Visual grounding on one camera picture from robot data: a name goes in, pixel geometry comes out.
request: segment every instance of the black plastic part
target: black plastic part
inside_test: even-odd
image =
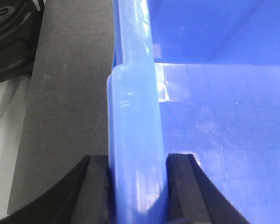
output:
[[[187,218],[211,224],[211,219],[187,156],[171,154],[167,159],[169,219]]]
[[[107,156],[84,157],[59,183],[0,224],[108,224]]]
[[[32,75],[42,14],[32,0],[0,0],[0,82]]]
[[[167,173],[170,220],[187,218],[192,223],[249,224],[209,180],[193,155],[170,154]]]

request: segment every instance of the gray fabric surface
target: gray fabric surface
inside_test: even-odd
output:
[[[8,214],[35,200],[85,155],[107,154],[111,0],[48,0]]]

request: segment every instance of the blue plastic bin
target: blue plastic bin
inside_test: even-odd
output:
[[[251,224],[280,224],[280,0],[113,7],[117,223],[164,223],[166,156],[191,153]]]

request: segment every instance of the blue bin wall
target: blue bin wall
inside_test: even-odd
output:
[[[164,222],[168,153],[194,154],[252,224],[280,223],[280,0],[148,6],[113,3],[109,156],[118,223]]]
[[[280,0],[149,0],[155,62],[280,65]]]

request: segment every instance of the white surface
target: white surface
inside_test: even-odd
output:
[[[0,219],[6,216],[30,79],[0,83]]]

